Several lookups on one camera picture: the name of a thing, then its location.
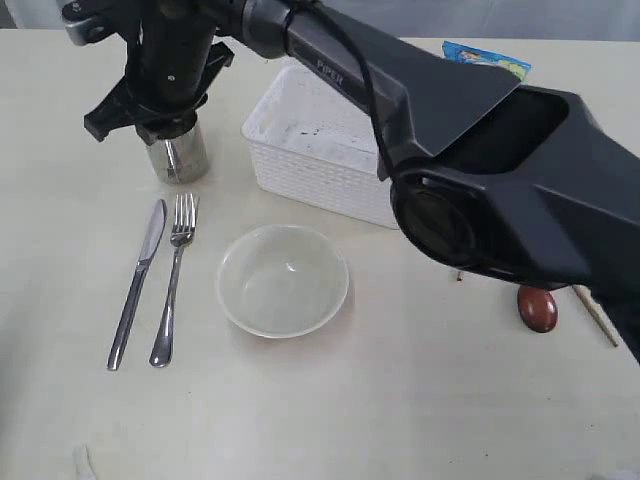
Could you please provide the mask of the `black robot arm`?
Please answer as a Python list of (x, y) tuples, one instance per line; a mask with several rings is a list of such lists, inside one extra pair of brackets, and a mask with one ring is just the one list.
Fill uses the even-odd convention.
[(639, 350), (639, 160), (572, 92), (432, 55), (318, 1), (72, 1), (79, 45), (120, 36), (122, 79), (84, 118), (180, 139), (233, 38), (292, 57), (370, 117), (406, 238), (450, 267), (553, 290), (583, 285)]

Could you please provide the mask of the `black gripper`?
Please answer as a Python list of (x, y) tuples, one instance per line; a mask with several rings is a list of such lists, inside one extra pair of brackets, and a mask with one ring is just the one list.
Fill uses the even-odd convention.
[(207, 89), (233, 53), (214, 36), (235, 32), (233, 1), (125, 1), (118, 22), (127, 45), (123, 78), (84, 117), (99, 142), (135, 126), (147, 145), (190, 132)]

